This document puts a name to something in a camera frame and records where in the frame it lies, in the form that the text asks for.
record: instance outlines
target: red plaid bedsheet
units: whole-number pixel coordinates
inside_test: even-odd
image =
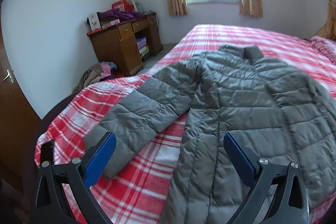
[[[91,85],[82,90],[51,123],[37,142],[35,162],[39,165],[41,145],[55,140],[56,164],[84,154],[83,137],[122,98],[138,88],[164,66],[192,55],[217,50],[222,44],[258,45],[269,57],[278,58],[305,71],[336,97],[336,65],[312,44],[296,37],[253,28],[197,25],[148,73]],[[180,152],[187,114],[151,140],[113,180],[100,178],[91,192],[113,223],[158,223],[172,171]],[[68,185],[69,204],[80,223],[85,220]],[[332,194],[310,212],[310,223],[318,223],[335,199]]]

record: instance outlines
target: gray tile floor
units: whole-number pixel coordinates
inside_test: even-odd
[[[144,68],[140,71],[138,71],[137,75],[146,73],[149,71],[157,62],[160,61],[172,48],[174,48],[176,44],[164,44],[163,45],[163,50],[160,51],[156,56],[152,56],[147,60],[144,64]]]

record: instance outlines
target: wooden door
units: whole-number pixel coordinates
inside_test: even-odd
[[[143,68],[134,33],[120,41],[120,48],[128,67],[127,76],[134,75],[138,70]]]
[[[162,50],[162,44],[160,40],[159,30],[156,22],[149,24],[149,29],[151,32],[151,43],[148,44],[149,50],[156,54]]]
[[[7,70],[11,72],[13,84],[8,79],[3,81]],[[24,154],[40,122],[15,80],[7,59],[0,22],[0,178],[21,192]]]

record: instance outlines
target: metal screw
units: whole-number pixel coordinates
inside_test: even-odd
[[[47,166],[49,166],[49,162],[46,160],[42,163],[42,167],[47,167]]]
[[[291,162],[291,166],[295,169],[297,169],[299,167],[299,165],[294,161]]]
[[[261,158],[261,159],[259,159],[259,162],[260,162],[262,165],[268,165],[268,160],[265,159],[265,158]]]
[[[73,158],[71,161],[73,164],[78,164],[81,162],[81,158]]]

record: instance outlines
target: purple cloth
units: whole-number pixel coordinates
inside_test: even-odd
[[[111,9],[107,12],[97,13],[100,21],[112,21],[119,19],[120,22],[141,17],[140,12],[121,12],[119,9]]]

